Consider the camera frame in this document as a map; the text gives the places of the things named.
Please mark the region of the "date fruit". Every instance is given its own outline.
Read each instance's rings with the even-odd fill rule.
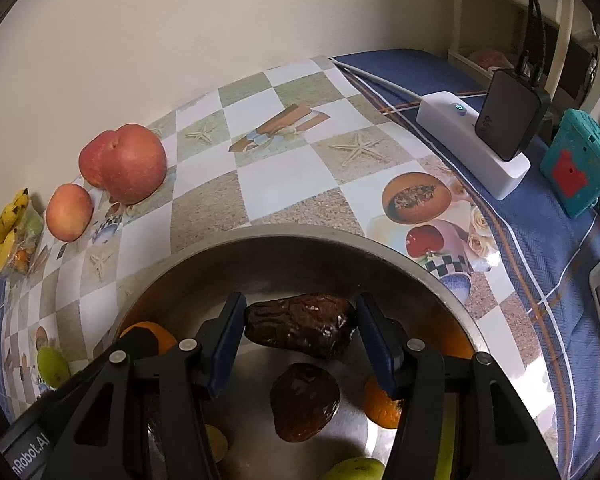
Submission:
[[[244,335],[254,343],[297,350],[317,359],[341,354],[356,329],[356,310],[334,294],[253,303],[244,315]]]
[[[273,383],[269,396],[273,424],[287,442],[304,442],[333,418],[340,388],[323,368],[294,363]]]

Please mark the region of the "starfish print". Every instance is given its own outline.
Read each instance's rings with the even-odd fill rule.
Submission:
[[[191,132],[189,134],[184,134],[184,136],[187,137],[187,139],[202,140],[203,142],[206,142],[209,146],[211,146],[214,143],[213,139],[210,136],[210,133],[213,131],[213,128],[209,127],[208,121],[205,121],[205,123],[202,124],[201,130],[201,132]]]
[[[382,140],[383,139],[364,140],[360,132],[356,132],[351,144],[328,144],[328,146],[330,148],[335,148],[336,150],[346,150],[351,152],[349,156],[342,161],[341,166],[346,166],[352,160],[357,159],[362,153],[373,156],[381,162],[388,162],[389,159],[372,148],[372,146],[375,146],[378,142],[382,142]]]
[[[97,254],[92,254],[89,256],[89,259],[93,266],[96,268],[96,274],[98,275],[98,281],[102,281],[102,274],[104,273],[104,264],[111,257],[111,253],[107,254],[107,256],[98,256]]]

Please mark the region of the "red patch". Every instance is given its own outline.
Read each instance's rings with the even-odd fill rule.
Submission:
[[[560,157],[555,163],[551,176],[567,198],[571,198],[589,183],[587,174],[576,168],[571,159],[571,152],[565,149],[560,151]]]
[[[427,253],[433,253],[445,246],[445,239],[433,225],[414,227],[407,233],[407,253],[412,258],[419,258]]]

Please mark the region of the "power button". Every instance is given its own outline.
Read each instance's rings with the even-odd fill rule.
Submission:
[[[458,112],[458,115],[466,115],[466,108],[460,103],[454,104],[454,108],[456,109],[456,112]]]

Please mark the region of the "bunch of bananas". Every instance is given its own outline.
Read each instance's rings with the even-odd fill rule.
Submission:
[[[16,241],[17,225],[24,216],[29,205],[27,188],[16,193],[13,201],[8,203],[0,213],[0,270],[13,250]]]

